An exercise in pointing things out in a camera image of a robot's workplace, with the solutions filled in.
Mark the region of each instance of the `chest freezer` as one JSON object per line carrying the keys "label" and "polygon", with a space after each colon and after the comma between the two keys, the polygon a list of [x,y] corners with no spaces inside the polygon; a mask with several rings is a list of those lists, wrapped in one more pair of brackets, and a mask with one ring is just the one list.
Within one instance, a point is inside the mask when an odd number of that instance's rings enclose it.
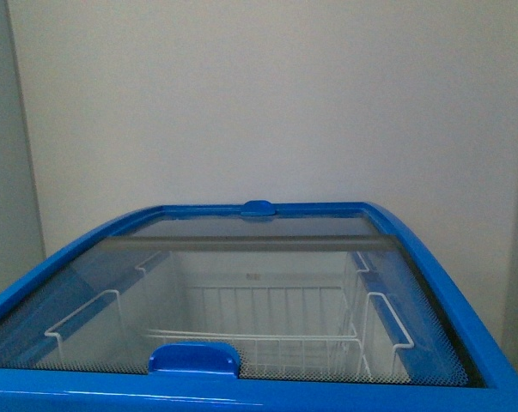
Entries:
{"label": "chest freezer", "polygon": [[0,295],[0,410],[504,411],[518,377],[378,206],[161,206]]}

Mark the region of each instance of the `glass panel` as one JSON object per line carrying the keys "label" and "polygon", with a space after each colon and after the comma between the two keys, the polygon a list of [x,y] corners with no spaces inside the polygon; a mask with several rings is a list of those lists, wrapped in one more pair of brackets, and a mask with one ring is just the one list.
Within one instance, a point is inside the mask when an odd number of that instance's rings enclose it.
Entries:
{"label": "glass panel", "polygon": [[145,374],[206,341],[240,379],[476,385],[406,262],[388,236],[109,238],[2,321],[0,367]]}
{"label": "glass panel", "polygon": [[138,229],[133,236],[329,236],[378,234],[360,215],[312,217],[198,216],[162,219]]}

